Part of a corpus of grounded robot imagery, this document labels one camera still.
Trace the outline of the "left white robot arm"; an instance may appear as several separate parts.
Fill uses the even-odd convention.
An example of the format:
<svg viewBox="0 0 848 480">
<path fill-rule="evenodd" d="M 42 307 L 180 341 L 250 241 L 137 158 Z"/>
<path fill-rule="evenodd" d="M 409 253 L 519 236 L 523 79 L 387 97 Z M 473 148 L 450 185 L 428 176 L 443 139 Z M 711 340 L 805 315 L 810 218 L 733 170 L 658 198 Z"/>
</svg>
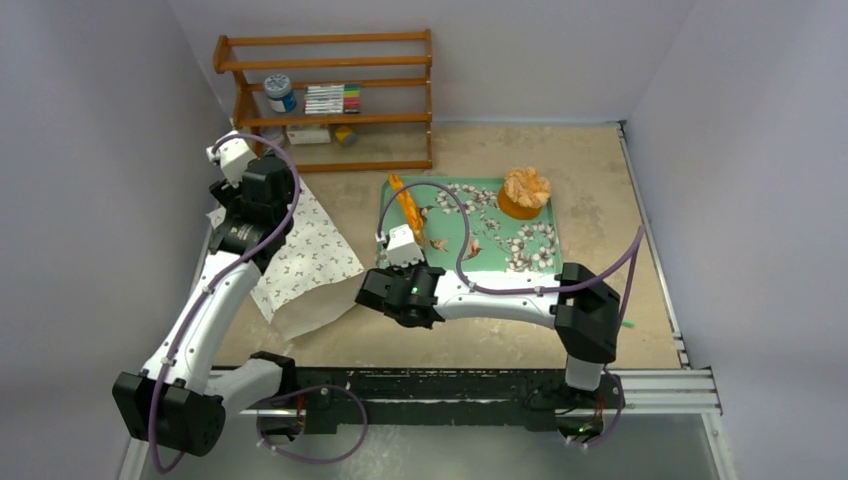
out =
<svg viewBox="0 0 848 480">
<path fill-rule="evenodd" d="M 292 229 L 297 184 L 284 160 L 266 155 L 247 164 L 238 186 L 211 185 L 225 218 L 213 231 L 201 278 L 156 352 L 112 387 L 132 438 L 201 457 L 242 410 L 260 400 L 284 409 L 297 399 L 294 362 L 281 355 L 257 352 L 241 367 L 211 375 L 235 314 Z"/>
</svg>

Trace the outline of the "orange braided fake bread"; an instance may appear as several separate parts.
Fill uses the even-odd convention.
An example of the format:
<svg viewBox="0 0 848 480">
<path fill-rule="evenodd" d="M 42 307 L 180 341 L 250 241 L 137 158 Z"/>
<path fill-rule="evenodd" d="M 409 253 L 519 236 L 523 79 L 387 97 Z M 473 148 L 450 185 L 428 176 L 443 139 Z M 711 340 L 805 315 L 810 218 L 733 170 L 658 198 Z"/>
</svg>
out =
<svg viewBox="0 0 848 480">
<path fill-rule="evenodd" d="M 419 246 L 424 246 L 425 220 L 420 213 L 420 208 L 417 206 L 409 191 L 403 190 L 405 184 L 398 175 L 390 173 L 388 175 L 388 182 L 397 194 L 395 200 L 399 203 L 406 222 L 412 230 L 416 243 Z"/>
</svg>

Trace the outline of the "white patterned paper bag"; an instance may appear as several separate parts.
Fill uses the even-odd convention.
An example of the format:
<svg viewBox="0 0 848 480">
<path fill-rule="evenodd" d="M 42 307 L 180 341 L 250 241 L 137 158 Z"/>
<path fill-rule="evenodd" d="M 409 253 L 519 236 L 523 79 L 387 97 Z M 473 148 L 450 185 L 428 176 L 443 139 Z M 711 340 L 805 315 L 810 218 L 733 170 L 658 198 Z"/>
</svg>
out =
<svg viewBox="0 0 848 480">
<path fill-rule="evenodd" d="M 292 341 L 327 327 L 354 306 L 365 267 L 305 182 L 286 245 L 247 294 L 234 329 Z"/>
</svg>

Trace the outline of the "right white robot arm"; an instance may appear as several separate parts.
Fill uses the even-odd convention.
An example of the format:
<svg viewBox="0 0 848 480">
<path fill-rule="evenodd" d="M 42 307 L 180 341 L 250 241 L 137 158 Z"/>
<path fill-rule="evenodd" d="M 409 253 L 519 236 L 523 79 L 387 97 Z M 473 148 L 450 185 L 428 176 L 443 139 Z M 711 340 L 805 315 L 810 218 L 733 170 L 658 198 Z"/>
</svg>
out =
<svg viewBox="0 0 848 480">
<path fill-rule="evenodd" d="M 556 332 L 566 352 L 561 392 L 584 407 L 601 391 L 617 355 L 621 295 L 578 263 L 560 272 L 473 272 L 467 280 L 441 267 L 372 268 L 355 297 L 406 328 L 467 318 L 521 321 Z"/>
</svg>

